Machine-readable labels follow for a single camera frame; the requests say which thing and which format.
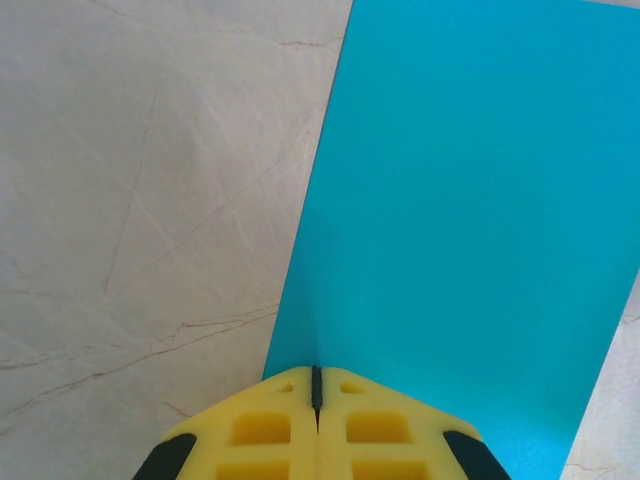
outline yellow robot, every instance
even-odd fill
[[[300,367],[190,418],[133,480],[508,480],[468,423],[339,368]]]

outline floor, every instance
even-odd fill
[[[349,8],[0,2],[0,479],[131,478],[259,380]],[[640,478],[639,319],[566,478]]]

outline marble surface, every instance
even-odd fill
[[[349,8],[0,2],[0,479],[131,478],[259,380]],[[638,319],[566,478],[640,478]]]

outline blue sheet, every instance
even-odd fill
[[[639,11],[356,0],[265,374],[350,369],[558,478],[639,239]]]

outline yellow foam block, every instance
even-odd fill
[[[190,418],[164,438],[192,442],[175,473],[134,480],[467,479],[443,432],[481,440],[468,423],[338,368],[322,370],[316,423],[311,376],[294,368]]]
[[[197,441],[177,480],[294,480],[316,475],[316,418],[309,368],[240,392],[172,429]]]

